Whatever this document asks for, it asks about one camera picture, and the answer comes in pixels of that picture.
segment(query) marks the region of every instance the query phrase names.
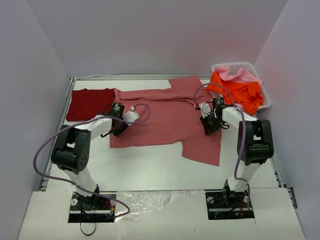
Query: dark red towel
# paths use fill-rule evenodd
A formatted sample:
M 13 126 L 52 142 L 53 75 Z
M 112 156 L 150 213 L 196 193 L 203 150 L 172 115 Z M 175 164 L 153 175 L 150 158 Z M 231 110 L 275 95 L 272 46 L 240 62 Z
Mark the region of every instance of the dark red towel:
M 115 93 L 113 89 L 82 89 L 72 91 L 72 99 L 69 111 L 66 115 L 67 121 L 87 121 L 93 119 L 104 106 L 114 102 Z M 111 110 L 107 106 L 104 112 Z

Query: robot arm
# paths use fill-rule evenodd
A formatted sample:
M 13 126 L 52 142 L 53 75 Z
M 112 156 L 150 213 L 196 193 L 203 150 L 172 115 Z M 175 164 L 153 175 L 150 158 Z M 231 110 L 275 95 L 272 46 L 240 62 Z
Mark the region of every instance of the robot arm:
M 110 112 L 100 112 L 95 118 L 112 116 L 128 122 L 135 122 L 140 118 L 138 113 L 134 111 L 134 107 L 123 115 L 124 108 L 123 105 L 114 103 Z M 93 181 L 87 168 L 90 142 L 105 132 L 110 132 L 119 137 L 129 126 L 130 124 L 114 119 L 102 118 L 89 124 L 71 128 L 57 137 L 51 154 L 51 161 L 78 186 L 91 192 L 99 193 L 99 186 Z M 92 196 L 92 194 L 78 188 L 76 188 L 76 192 L 83 197 Z
M 201 110 L 200 120 L 204 127 L 206 135 L 212 134 L 220 128 L 231 126 L 238 129 L 237 152 L 240 153 L 240 147 L 243 136 L 242 116 L 233 107 L 224 102 L 223 97 L 214 98 L 212 100 L 213 110 L 208 103 L 199 104 L 198 109 Z M 248 182 L 253 177 L 256 170 L 264 164 L 268 158 L 274 154 L 274 145 L 272 139 L 271 125 L 268 120 L 259 120 L 246 113 L 245 119 L 245 142 L 241 161 L 237 171 L 237 178 L 242 178 Z M 232 175 L 226 181 L 224 186 L 227 192 L 243 193 L 247 190 L 247 184 L 243 180 L 235 179 Z

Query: white tabletop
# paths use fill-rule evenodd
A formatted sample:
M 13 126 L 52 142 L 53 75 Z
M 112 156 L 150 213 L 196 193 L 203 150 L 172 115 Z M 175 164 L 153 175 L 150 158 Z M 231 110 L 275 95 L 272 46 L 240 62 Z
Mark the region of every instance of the white tabletop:
M 168 80 L 78 80 L 74 90 L 117 88 L 122 91 L 170 88 Z M 158 191 L 221 189 L 234 171 L 237 160 L 238 131 L 222 130 L 220 166 L 189 160 L 181 156 L 182 144 L 110 148 L 109 137 L 91 142 L 88 169 L 101 191 Z M 52 166 L 51 175 L 68 176 Z M 253 176 L 252 188 L 277 188 L 271 161 Z M 74 186 L 49 180 L 47 191 L 73 191 Z
M 86 237 L 79 223 L 68 223 L 71 192 L 32 194 L 19 240 L 303 240 L 285 188 L 252 189 L 255 218 L 208 220 L 205 191 L 118 192 L 131 213 L 113 223 L 97 223 Z M 115 206 L 116 214 L 125 209 Z M 92 223 L 82 225 L 89 233 Z

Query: pink t-shirt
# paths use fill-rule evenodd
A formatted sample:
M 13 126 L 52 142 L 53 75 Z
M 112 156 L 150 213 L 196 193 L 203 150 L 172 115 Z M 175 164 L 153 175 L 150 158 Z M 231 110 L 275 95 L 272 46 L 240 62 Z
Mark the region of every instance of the pink t-shirt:
M 219 166 L 221 130 L 206 136 L 201 124 L 201 112 L 195 110 L 194 94 L 201 86 L 197 76 L 173 78 L 171 88 L 137 91 L 114 89 L 115 103 L 125 106 L 124 112 L 138 103 L 150 106 L 149 119 L 131 125 L 120 137 L 110 136 L 111 148 L 152 146 L 182 143 L 182 156 L 201 163 Z M 210 102 L 212 96 L 205 88 L 199 89 L 197 102 Z M 137 106 L 135 110 L 144 119 L 148 110 Z

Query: white laundry basket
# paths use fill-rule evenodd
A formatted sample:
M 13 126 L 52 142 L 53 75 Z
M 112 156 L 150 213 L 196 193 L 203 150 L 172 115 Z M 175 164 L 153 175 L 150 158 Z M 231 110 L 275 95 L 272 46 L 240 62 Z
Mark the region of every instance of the white laundry basket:
M 255 76 L 256 78 L 260 79 L 255 67 L 249 62 L 231 62 L 231 63 L 215 64 L 211 68 L 212 72 L 214 72 L 216 68 L 223 67 L 223 66 L 230 67 L 229 75 L 231 76 L 237 75 L 239 69 L 244 69 L 248 71 L 250 74 L 252 74 L 253 76 Z M 263 105 L 259 106 L 258 110 L 268 108 L 271 105 L 270 98 L 263 84 L 261 85 L 261 94 L 263 95 Z

